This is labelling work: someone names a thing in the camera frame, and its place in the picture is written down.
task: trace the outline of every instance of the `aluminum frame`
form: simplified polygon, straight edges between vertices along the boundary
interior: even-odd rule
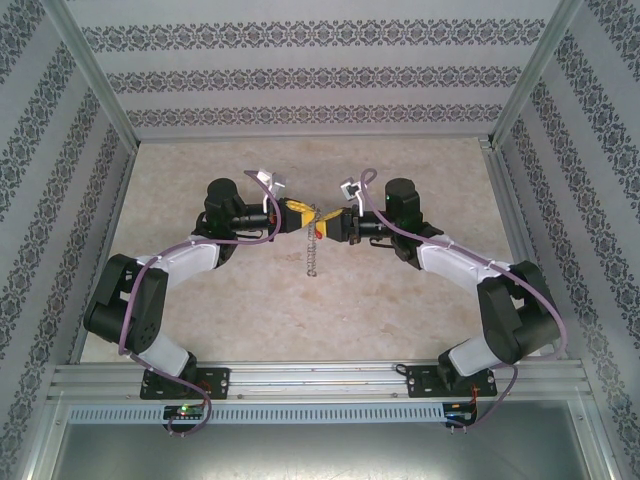
[[[478,141],[513,260],[515,263],[519,263],[523,260],[536,258],[522,212],[518,208],[518,200],[509,179],[502,152],[499,148],[494,148],[491,145],[487,136],[480,137]]]
[[[202,363],[202,367],[231,369],[227,400],[216,405],[428,405],[463,402],[469,397],[409,398],[405,378],[395,365],[436,364],[434,361]],[[50,479],[61,450],[69,414],[78,405],[176,405],[180,401],[139,398],[143,370],[135,364],[102,363],[56,367],[35,442],[20,477]],[[511,371],[495,371],[501,392]],[[567,402],[576,435],[593,479],[621,478],[580,360],[522,362],[518,382],[506,401]],[[491,402],[492,398],[480,398]]]
[[[56,26],[58,33],[65,45],[73,55],[74,60],[87,79],[92,90],[98,97],[100,105],[106,112],[109,120],[115,127],[122,141],[129,151],[140,144],[135,129],[127,116],[125,109],[120,104],[116,93],[113,91],[107,76],[102,71],[96,57],[91,51],[82,30],[71,14],[65,0],[43,0],[42,6],[49,18]]]
[[[542,32],[540,41],[498,117],[496,126],[491,133],[494,146],[502,145],[504,139],[509,135],[509,131],[529,98],[533,87],[538,83],[543,70],[582,3],[581,0],[560,0],[558,2],[547,27]]]

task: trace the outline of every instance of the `yellow object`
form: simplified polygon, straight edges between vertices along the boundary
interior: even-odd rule
[[[342,213],[342,211],[344,210],[344,208],[340,208],[338,210],[334,210],[331,213],[327,213],[324,217],[322,217],[320,220],[318,220],[316,222],[316,230],[319,231],[323,237],[327,236],[327,221],[331,220],[332,218],[337,217],[338,215],[340,215]]]
[[[316,216],[316,212],[309,205],[297,202],[296,200],[287,200],[287,207],[289,210],[293,210],[294,212],[298,212],[302,217],[302,226],[300,228],[306,227],[311,220]]]

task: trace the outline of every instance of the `perforated metal strip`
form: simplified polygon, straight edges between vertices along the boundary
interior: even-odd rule
[[[76,405],[69,415],[70,424],[158,424],[162,423],[162,405],[126,406]],[[445,420],[441,403],[397,405],[216,405],[212,424],[328,424],[328,423],[415,423]],[[197,423],[177,420],[177,423]]]

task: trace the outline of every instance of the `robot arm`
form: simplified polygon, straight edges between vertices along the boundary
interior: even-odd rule
[[[512,365],[560,336],[553,317],[533,295],[486,264],[450,248],[453,241],[423,220],[420,196],[411,180],[396,178],[387,183],[385,211],[381,213],[394,225],[434,240],[437,245],[398,235],[373,212],[365,211],[360,182],[348,179],[341,189],[348,200],[357,200],[358,205],[321,218],[317,223],[321,234],[351,245],[368,237],[372,246],[393,248],[402,261],[414,268],[441,275],[477,295],[482,335],[438,358],[438,374],[448,389],[484,369],[502,363]],[[390,239],[390,245],[380,243],[385,238]],[[492,263],[527,282],[553,304],[538,267],[527,261],[517,265]],[[514,301],[521,305],[516,307]]]
[[[284,179],[276,174],[261,171],[258,178],[276,198],[284,188]],[[204,206],[195,230],[185,242],[190,245],[158,258],[142,278],[125,341],[129,352],[153,368],[185,379],[193,377],[196,359],[161,331],[166,291],[229,260],[236,245],[217,244],[216,239],[235,240],[239,231],[272,233],[276,224],[273,205],[265,201],[246,205],[236,184],[226,178],[211,182]],[[315,215],[307,205],[288,198],[278,199],[278,207],[281,212],[278,233],[298,230]],[[84,326],[88,331],[108,342],[119,342],[129,294],[151,258],[118,254],[109,259],[85,313]]]

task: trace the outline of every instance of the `enclosure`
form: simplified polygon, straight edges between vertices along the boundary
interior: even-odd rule
[[[3,1],[1,477],[640,477],[638,8]],[[449,435],[394,369],[481,334],[477,298],[312,222],[167,293],[163,332],[231,372],[167,439],[176,402],[82,326],[108,258],[184,240],[216,178],[259,203],[242,172],[280,173],[319,219],[369,167],[379,206],[409,178],[456,243],[538,265],[566,355]]]

